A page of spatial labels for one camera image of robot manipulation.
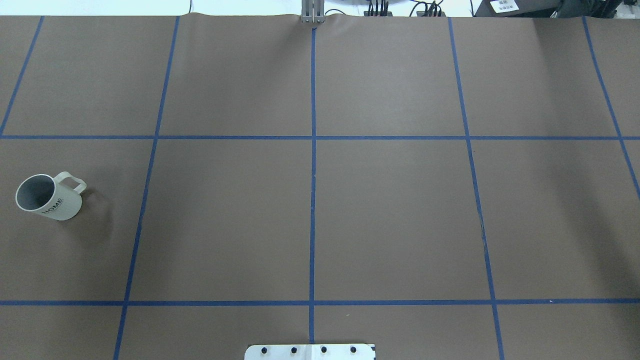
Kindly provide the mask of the white mug with HOME text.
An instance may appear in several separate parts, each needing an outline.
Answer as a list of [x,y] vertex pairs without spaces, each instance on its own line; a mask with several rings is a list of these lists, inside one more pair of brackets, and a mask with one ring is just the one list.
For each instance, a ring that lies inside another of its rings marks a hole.
[[82,193],[86,189],[87,183],[68,171],[62,171],[55,177],[34,174],[20,183],[14,194],[14,202],[30,214],[66,221],[80,212]]

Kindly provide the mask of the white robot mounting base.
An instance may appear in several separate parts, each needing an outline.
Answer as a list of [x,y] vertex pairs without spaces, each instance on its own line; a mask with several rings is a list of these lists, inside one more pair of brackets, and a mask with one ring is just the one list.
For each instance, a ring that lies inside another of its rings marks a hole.
[[255,344],[247,347],[245,360],[375,360],[374,344]]

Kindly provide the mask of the aluminium frame post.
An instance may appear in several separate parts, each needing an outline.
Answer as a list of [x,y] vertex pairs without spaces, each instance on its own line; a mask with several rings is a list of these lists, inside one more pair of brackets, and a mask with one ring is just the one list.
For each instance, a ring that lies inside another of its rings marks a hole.
[[326,20],[324,0],[302,0],[301,22],[304,24],[322,24]]

